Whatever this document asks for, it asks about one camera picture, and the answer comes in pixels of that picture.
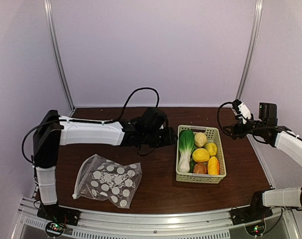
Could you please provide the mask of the yellow green lemon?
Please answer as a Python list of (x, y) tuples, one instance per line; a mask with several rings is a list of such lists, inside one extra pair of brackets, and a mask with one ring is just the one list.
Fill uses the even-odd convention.
[(204, 145), (204, 148), (209, 152), (210, 157), (216, 156), (218, 152), (217, 145), (215, 143), (209, 142)]

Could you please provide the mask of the green white bok choy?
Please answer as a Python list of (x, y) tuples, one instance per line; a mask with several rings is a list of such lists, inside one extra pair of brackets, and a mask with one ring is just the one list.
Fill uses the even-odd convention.
[(190, 170), (190, 159), (195, 150), (194, 133), (192, 130), (183, 130), (179, 135), (178, 150), (180, 158), (178, 162), (178, 171), (188, 173)]

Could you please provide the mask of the green perforated plastic basket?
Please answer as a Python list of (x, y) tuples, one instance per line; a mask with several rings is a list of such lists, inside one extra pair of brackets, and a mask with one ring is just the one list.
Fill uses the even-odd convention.
[[(193, 133), (203, 132), (209, 143), (215, 143), (217, 145), (217, 159), (219, 161), (219, 175), (209, 175), (209, 174), (195, 174), (195, 173), (186, 173), (180, 172), (178, 170), (178, 163), (180, 161), (181, 153), (179, 152), (178, 147), (180, 146), (179, 138), (180, 134), (184, 130), (192, 130)], [(176, 148), (176, 181), (179, 182), (189, 182), (189, 183), (208, 183), (208, 184), (218, 184), (222, 179), (227, 175), (226, 166), (224, 160), (224, 152), (221, 143), (219, 129), (215, 127), (205, 127), (205, 126), (195, 126), (195, 125), (179, 125), (177, 128), (178, 142)]]

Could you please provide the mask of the clear polka dot zip bag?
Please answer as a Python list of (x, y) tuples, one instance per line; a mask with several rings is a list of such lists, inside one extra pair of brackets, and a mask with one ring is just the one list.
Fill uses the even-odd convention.
[(72, 198), (109, 200), (118, 208), (128, 209), (142, 174), (140, 163), (121, 165), (94, 154), (82, 163)]

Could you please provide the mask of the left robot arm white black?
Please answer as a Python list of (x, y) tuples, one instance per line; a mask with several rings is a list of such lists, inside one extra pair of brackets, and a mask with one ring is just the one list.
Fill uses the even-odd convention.
[(63, 217), (57, 206), (55, 168), (60, 146), (70, 144), (107, 144), (112, 146), (161, 148), (177, 142), (175, 130), (168, 125), (167, 115), (149, 107), (142, 116), (131, 120), (76, 119), (60, 116), (50, 110), (33, 135), (33, 164), (44, 213), (52, 221)]

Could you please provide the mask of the orange yellow corn bread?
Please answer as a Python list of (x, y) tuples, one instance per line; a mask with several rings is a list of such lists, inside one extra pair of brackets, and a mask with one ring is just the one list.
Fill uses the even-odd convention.
[(207, 172), (209, 175), (219, 175), (220, 165), (217, 157), (212, 156), (208, 160)]

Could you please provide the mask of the dark green cucumber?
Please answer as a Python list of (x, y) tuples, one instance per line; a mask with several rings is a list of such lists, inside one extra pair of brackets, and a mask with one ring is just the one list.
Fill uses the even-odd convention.
[(195, 162), (194, 160), (191, 160), (191, 161), (190, 161), (190, 164), (189, 164), (189, 166), (190, 166), (189, 173), (192, 173), (192, 172), (193, 172), (193, 169), (194, 169), (195, 164), (196, 164), (196, 162)]

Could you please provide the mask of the brown potato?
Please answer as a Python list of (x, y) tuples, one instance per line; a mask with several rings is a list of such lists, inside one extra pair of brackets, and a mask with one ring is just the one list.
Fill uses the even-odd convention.
[(196, 163), (193, 168), (195, 174), (207, 174), (207, 167), (204, 163)]

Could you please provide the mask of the right round circuit board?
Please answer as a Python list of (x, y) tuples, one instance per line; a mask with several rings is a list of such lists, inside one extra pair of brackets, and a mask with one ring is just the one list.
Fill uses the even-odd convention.
[(266, 229), (266, 225), (262, 222), (245, 225), (245, 230), (247, 234), (252, 237), (258, 237), (263, 235), (265, 229)]

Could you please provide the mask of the round circuit board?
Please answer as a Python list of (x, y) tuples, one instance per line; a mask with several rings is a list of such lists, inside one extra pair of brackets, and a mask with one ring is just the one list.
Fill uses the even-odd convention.
[(262, 222), (245, 225), (245, 230), (247, 234), (252, 237), (258, 237), (263, 235), (265, 229), (266, 229), (266, 225)]
[(66, 230), (66, 227), (56, 222), (48, 222), (45, 226), (45, 233), (51, 238), (61, 236)]

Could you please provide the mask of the left round circuit board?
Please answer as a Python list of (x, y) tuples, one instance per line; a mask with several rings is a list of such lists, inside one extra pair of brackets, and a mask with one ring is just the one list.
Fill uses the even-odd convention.
[(48, 222), (45, 226), (45, 233), (51, 238), (61, 236), (66, 230), (66, 227), (56, 222)]

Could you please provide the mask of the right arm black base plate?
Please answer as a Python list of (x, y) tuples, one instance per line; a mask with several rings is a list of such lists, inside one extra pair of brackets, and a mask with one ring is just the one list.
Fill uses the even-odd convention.
[(271, 208), (252, 209), (251, 206), (237, 208), (233, 207), (230, 211), (230, 218), (233, 225), (247, 224), (250, 222), (263, 220), (273, 215)]

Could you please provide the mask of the front aluminium rail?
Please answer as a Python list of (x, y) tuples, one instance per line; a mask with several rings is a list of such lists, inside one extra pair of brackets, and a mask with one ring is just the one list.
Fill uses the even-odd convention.
[[(10, 239), (49, 239), (48, 220), (37, 216), (38, 203), (23, 197)], [(119, 214), (81, 210), (78, 224), (57, 239), (300, 239), (292, 211), (262, 237), (251, 236), (245, 224), (234, 225), (231, 209), (181, 214)]]

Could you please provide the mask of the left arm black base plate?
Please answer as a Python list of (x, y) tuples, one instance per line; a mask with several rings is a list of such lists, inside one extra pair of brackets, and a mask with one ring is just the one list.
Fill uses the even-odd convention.
[(57, 205), (48, 205), (41, 207), (37, 216), (49, 221), (54, 221), (62, 225), (77, 226), (80, 211), (76, 209), (64, 208)]

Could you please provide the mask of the aluminium frame post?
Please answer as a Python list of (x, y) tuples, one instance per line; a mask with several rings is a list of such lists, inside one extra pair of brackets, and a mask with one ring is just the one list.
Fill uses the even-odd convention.
[(52, 51), (53, 51), (53, 56), (54, 56), (54, 61), (56, 64), (57, 72), (58, 72), (58, 77), (63, 89), (64, 96), (66, 98), (68, 108), (69, 110), (73, 111), (75, 110), (75, 106), (71, 97), (70, 89), (67, 83), (62, 59), (61, 59), (61, 54), (59, 50), (59, 45), (58, 45), (58, 39), (57, 39), (57, 34), (56, 34), (56, 29), (55, 29), (55, 22), (54, 22), (54, 16), (53, 16), (53, 11), (52, 11), (52, 2), (50, 0), (44, 0), (44, 11), (46, 15), (46, 20), (47, 20), (47, 25), (49, 29), (49, 36), (50, 36), (50, 41), (52, 45)]
[(246, 59), (245, 59), (245, 63), (244, 63), (244, 67), (243, 67), (243, 71), (242, 71), (242, 75), (241, 75), (240, 84), (239, 84), (238, 91), (236, 94), (236, 99), (238, 99), (238, 100), (240, 100), (242, 98), (242, 95), (245, 90), (245, 85), (248, 81), (250, 68), (253, 63), (254, 51), (255, 51), (258, 37), (259, 37), (262, 15), (263, 15), (263, 0), (256, 0), (248, 50), (247, 50)]

